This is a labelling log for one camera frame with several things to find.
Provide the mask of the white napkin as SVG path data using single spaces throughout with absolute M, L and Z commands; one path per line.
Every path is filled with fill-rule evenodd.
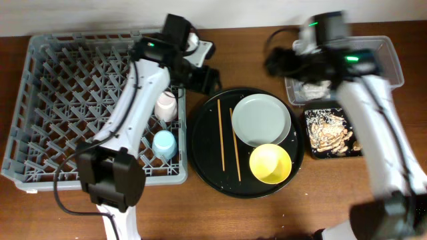
M 320 81 L 317 84 L 303 83 L 299 94 L 301 98 L 309 101 L 314 99 L 323 99 L 330 97 L 331 81 Z

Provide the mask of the pink plastic cup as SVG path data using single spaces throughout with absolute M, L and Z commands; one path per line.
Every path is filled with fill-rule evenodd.
M 165 122 L 171 122 L 177 117 L 177 100 L 172 92 L 161 93 L 155 103 L 154 114 Z

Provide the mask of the wooden chopstick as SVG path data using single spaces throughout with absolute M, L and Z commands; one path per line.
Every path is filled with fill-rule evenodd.
M 229 112 L 230 112 L 230 120 L 232 122 L 232 117 L 233 117 L 232 108 L 229 108 Z M 238 144 L 237 144 L 236 134 L 235 134 L 233 125 L 232 125 L 232 136 L 233 136 L 233 142 L 234 142 L 234 153 L 235 153 L 235 160 L 236 160 L 236 169 L 237 169 L 237 173 L 238 173 L 238 181 L 241 182 L 242 178 L 241 178 L 241 172 L 240 172 L 240 159 L 239 159 L 239 153 L 238 153 Z
M 221 150 L 221 159 L 222 159 L 222 171 L 225 172 L 225 156 L 224 156 L 224 139 L 223 139 L 223 130 L 222 130 L 222 110 L 220 99 L 217 99 L 218 107 L 218 122 L 219 122 L 219 132 L 220 132 L 220 150 Z

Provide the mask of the blue plastic cup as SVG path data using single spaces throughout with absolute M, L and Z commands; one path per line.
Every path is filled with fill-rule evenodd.
M 172 159 L 177 153 L 177 142 L 170 131 L 158 131 L 153 138 L 153 153 L 157 158 Z

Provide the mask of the grey round plate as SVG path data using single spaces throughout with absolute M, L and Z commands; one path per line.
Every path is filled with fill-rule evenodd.
M 277 97 L 253 94 L 240 100 L 232 111 L 232 127 L 245 144 L 258 147 L 279 144 L 291 129 L 290 111 Z

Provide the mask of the yellow plastic bowl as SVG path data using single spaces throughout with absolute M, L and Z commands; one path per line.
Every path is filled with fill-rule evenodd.
M 288 152 L 274 144 L 256 147 L 250 155 L 249 164 L 254 177 L 269 185 L 285 181 L 292 170 L 292 160 Z

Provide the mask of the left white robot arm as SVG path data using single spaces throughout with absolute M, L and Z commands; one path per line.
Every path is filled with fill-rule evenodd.
M 92 143 L 75 151 L 79 181 L 104 221 L 108 239 L 139 239 L 136 204 L 145 187 L 139 144 L 155 102 L 170 84 L 204 95 L 221 87 L 217 69 L 204 65 L 215 52 L 184 17 L 169 14 L 163 29 L 129 51 L 130 70 L 113 113 Z

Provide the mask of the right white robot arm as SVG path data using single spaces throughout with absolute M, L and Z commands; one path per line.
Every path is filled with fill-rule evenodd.
M 368 166 L 374 200 L 354 205 L 350 218 L 311 239 L 407 239 L 426 233 L 426 174 L 396 112 L 377 55 L 353 49 L 341 11 L 310 17 L 298 50 L 265 44 L 269 75 L 302 83 L 329 80 L 354 128 Z

